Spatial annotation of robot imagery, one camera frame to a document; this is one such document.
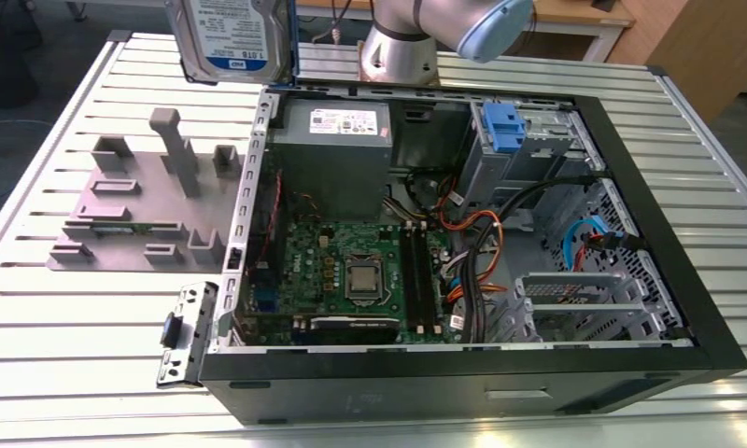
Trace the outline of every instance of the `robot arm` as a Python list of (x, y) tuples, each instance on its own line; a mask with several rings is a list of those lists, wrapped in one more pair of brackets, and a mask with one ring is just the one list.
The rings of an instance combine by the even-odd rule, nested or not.
[(436, 41), (485, 63), (516, 40), (532, 0), (379, 0), (364, 42), (365, 80), (425, 84), (437, 75)]

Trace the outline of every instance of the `motherboard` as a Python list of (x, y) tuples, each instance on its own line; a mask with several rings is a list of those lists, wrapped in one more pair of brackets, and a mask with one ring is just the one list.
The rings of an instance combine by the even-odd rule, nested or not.
[(441, 343), (447, 235), (412, 224), (290, 223), (281, 284), (252, 285), (244, 341)]

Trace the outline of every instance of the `power supply label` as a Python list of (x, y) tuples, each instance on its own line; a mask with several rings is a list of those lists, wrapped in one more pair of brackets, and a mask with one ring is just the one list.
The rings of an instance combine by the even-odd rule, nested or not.
[(262, 16), (252, 0), (190, 0), (205, 58), (217, 68), (260, 70), (268, 60)]
[(376, 135), (376, 111), (313, 109), (309, 112), (309, 133)]

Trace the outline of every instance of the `cpu socket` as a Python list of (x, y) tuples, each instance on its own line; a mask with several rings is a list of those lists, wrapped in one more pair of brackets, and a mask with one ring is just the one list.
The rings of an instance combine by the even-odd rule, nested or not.
[(383, 261), (375, 257), (345, 259), (345, 299), (357, 306), (383, 300)]

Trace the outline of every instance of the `green motherboard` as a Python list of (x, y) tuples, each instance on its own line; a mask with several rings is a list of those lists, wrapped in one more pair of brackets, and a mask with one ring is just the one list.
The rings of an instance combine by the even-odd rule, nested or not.
[[(342, 315), (383, 317), (400, 322), (395, 343), (441, 343), (443, 331), (408, 326), (408, 294), (401, 268), (403, 229), (399, 225), (298, 222), (290, 223), (285, 242), (281, 283), (277, 288), (252, 287), (258, 309), (245, 318), (244, 340), (290, 345), (293, 317)], [(427, 272), (439, 267), (447, 247), (444, 231), (425, 231)], [(439, 281), (431, 276), (431, 307), (441, 315)], [(444, 328), (439, 317), (437, 328)]]

